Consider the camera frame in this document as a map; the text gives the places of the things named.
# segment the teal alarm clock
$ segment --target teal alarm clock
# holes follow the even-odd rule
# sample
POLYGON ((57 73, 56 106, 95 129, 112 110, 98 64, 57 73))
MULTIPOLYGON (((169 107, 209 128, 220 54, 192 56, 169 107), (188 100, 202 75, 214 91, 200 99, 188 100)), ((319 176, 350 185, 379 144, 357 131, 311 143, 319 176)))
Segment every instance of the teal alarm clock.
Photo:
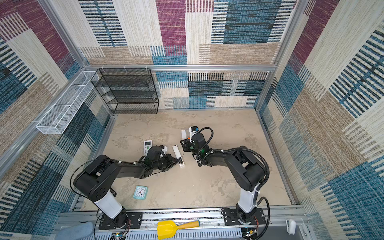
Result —
POLYGON ((144 200, 145 197, 147 197, 147 191, 148 191, 147 187, 136 186, 135 193, 133 194, 133 198, 144 200))

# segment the yellow scoop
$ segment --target yellow scoop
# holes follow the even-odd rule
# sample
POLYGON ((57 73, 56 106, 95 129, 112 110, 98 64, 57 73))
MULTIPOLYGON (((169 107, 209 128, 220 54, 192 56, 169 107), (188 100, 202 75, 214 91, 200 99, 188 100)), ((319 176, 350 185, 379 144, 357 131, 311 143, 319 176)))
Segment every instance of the yellow scoop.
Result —
POLYGON ((174 221, 161 221, 157 224, 157 239, 173 237, 178 229, 199 227, 200 221, 187 222, 177 226, 174 221))

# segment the beige floor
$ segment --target beige floor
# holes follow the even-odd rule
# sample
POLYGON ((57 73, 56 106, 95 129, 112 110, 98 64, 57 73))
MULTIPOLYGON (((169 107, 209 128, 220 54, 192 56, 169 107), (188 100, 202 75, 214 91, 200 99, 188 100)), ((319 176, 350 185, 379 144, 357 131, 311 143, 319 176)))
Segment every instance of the beige floor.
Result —
MULTIPOLYGON (((254 110, 163 111, 158 114, 120 114, 104 154, 122 161, 137 161, 143 155, 143 141, 165 145, 173 157, 172 146, 177 144, 181 154, 181 130, 190 126, 211 127, 214 137, 209 146, 229 149, 245 145, 259 152, 268 162, 270 177, 261 189, 270 205, 290 205, 290 201, 268 143, 254 110)), ((202 132, 206 139, 209 130, 202 132)), ((167 172, 146 179, 119 178, 112 188, 117 200, 127 209, 158 209, 181 207, 235 206, 240 187, 227 167, 198 167, 190 152, 183 156, 185 167, 174 166, 167 172), (145 200, 134 199, 137 185, 147 186, 145 200)), ((97 209, 90 201, 84 210, 97 209)))

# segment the white wire basket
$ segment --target white wire basket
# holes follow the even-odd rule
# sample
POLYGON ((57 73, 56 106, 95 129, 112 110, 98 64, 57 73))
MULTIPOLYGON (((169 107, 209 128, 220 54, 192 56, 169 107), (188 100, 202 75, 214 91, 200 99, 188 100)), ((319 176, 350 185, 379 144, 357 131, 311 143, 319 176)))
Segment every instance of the white wire basket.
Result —
POLYGON ((94 71, 83 71, 43 116, 36 128, 43 134, 63 134, 91 92, 94 71))

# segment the black wire mesh shelf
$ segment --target black wire mesh shelf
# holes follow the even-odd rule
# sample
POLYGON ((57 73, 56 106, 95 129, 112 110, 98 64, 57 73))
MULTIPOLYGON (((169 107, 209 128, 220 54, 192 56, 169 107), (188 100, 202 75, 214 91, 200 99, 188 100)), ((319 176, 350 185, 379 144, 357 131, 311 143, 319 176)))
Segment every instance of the black wire mesh shelf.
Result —
POLYGON ((112 113, 157 113, 159 98, 150 69, 99 68, 91 81, 112 113))

